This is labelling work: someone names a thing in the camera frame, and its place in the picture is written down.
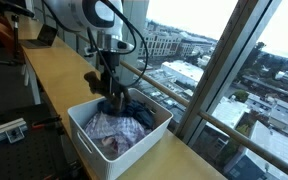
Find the wooden countertop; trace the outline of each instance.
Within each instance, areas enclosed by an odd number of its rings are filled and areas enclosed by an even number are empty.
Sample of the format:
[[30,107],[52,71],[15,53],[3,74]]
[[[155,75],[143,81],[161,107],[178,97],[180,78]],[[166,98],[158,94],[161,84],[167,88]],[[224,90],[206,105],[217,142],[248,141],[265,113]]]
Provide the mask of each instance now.
[[[40,29],[40,22],[20,17],[19,39],[35,39]],[[56,112],[61,115],[67,134],[71,137],[67,109],[101,97],[92,94],[83,79],[86,72],[96,71],[95,68],[58,37],[51,48],[23,49]],[[99,179],[79,150],[77,151],[88,175],[92,179]],[[162,139],[119,179],[225,178],[167,130]]]

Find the sky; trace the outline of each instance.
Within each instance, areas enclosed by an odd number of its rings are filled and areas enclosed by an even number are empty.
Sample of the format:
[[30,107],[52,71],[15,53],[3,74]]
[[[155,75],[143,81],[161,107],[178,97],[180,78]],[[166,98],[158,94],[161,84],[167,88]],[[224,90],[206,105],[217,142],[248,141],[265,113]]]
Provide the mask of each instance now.
[[[150,0],[147,18],[219,39],[237,0]],[[264,51],[288,57],[288,0],[282,0],[258,42]]]

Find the plaid fabric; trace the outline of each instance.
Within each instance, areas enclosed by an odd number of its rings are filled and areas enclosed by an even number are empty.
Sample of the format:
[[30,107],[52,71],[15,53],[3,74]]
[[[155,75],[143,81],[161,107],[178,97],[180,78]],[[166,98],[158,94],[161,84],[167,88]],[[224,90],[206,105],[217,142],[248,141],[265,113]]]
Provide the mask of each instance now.
[[133,117],[114,117],[103,113],[92,117],[85,126],[85,132],[91,139],[114,137],[118,155],[125,153],[149,133]]

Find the laptop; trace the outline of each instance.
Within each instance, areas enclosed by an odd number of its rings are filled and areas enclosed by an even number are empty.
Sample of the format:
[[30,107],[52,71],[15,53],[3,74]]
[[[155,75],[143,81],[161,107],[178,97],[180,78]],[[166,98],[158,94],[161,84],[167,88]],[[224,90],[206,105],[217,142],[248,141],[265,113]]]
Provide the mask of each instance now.
[[43,24],[37,39],[23,39],[19,43],[28,49],[49,48],[52,46],[57,34],[57,29]]

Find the dark blue cloth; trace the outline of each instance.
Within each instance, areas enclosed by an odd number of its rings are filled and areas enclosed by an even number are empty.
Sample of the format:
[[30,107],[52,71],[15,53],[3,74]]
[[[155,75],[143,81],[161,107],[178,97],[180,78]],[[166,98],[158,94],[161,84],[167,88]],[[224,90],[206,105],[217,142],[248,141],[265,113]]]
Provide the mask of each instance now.
[[125,105],[118,113],[114,111],[112,104],[107,100],[99,102],[97,110],[110,116],[133,117],[145,129],[153,129],[154,126],[154,117],[151,111],[145,107],[144,103],[136,100],[132,100],[131,103]]

